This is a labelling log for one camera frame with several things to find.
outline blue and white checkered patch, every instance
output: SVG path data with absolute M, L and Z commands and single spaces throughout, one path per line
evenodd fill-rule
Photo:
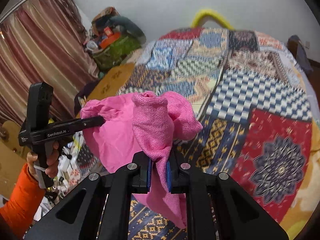
M 312 119 L 310 103 L 303 90 L 256 73 L 226 70 L 212 96 L 207 114 L 246 123 L 250 107 L 295 120 L 311 122 Z

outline metal screw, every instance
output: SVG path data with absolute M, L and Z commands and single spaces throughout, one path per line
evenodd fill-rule
M 225 172 L 222 172 L 222 173 L 219 174 L 219 178 L 220 178 L 220 179 L 223 179 L 223 180 L 226 180 L 226 179 L 229 178 L 229 175 L 226 174 Z
M 189 163 L 182 163 L 181 165 L 180 165 L 180 167 L 182 168 L 182 169 L 184 169 L 184 170 L 188 170 L 188 169 L 190 169 L 190 164 Z
M 134 169 L 137 168 L 137 165 L 136 165 L 135 163 L 129 163 L 128 166 L 127 166 L 127 168 L 128 168 L 129 170 L 134 170 Z
M 89 180 L 96 180 L 97 178 L 99 178 L 99 174 L 98 173 L 91 173 L 89 175 Z

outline yellow foam tube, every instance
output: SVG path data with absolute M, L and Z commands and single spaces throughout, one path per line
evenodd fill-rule
M 195 18 L 192 21 L 191 28 L 199 27 L 200 21 L 204 18 L 210 16 L 215 22 L 217 22 L 222 28 L 233 30 L 233 26 L 218 12 L 211 9 L 202 9 L 197 12 Z

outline person's arm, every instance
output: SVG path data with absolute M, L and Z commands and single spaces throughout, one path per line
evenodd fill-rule
M 54 178 L 58 173 L 59 143 L 53 143 L 53 152 L 47 158 L 49 166 L 45 173 Z M 45 190 L 39 188 L 36 170 L 33 163 L 37 160 L 37 155 L 28 153 L 27 162 L 18 177 L 18 181 L 11 193 L 10 200 L 0 208 L 0 215 L 10 227 L 18 239 L 23 235 L 32 223 L 33 217 L 44 197 Z
M 44 193 L 45 190 L 39 188 L 38 181 L 29 174 L 26 163 L 18 177 L 10 200 L 0 208 L 0 215 L 18 239 L 23 237 L 31 225 Z

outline curtain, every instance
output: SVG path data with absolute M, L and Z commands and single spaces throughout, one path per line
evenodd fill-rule
M 0 25 L 0 123 L 22 124 L 29 86 L 42 81 L 54 88 L 51 114 L 72 118 L 75 95 L 97 79 L 97 66 L 82 48 L 78 11 L 70 4 L 28 0 Z

